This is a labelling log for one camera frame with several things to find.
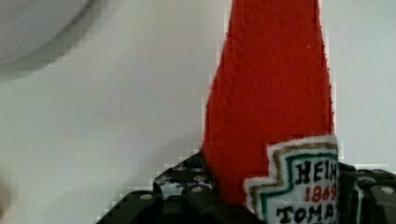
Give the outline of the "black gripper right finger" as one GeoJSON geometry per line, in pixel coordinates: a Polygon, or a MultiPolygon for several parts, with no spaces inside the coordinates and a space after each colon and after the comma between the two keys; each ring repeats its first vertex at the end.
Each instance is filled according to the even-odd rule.
{"type": "Polygon", "coordinates": [[[395,174],[339,163],[338,224],[396,224],[395,174]]]}

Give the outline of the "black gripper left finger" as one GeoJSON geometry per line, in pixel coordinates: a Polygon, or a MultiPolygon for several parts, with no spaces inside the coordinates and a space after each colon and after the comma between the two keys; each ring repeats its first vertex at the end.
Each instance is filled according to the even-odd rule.
{"type": "Polygon", "coordinates": [[[167,169],[153,189],[126,194],[96,224],[265,224],[220,196],[201,151],[167,169]]]}

